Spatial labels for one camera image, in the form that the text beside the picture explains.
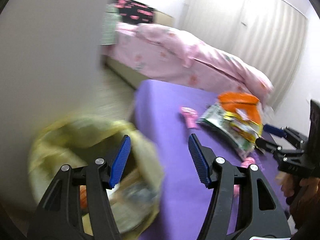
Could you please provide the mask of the person's right hand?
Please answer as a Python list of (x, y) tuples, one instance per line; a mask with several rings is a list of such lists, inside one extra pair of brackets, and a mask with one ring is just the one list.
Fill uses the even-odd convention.
[(298, 180), (291, 174), (279, 172), (276, 180), (285, 197), (293, 197), (295, 190), (300, 187), (290, 204), (291, 217), (297, 230), (306, 222), (319, 217), (319, 178), (309, 177)]

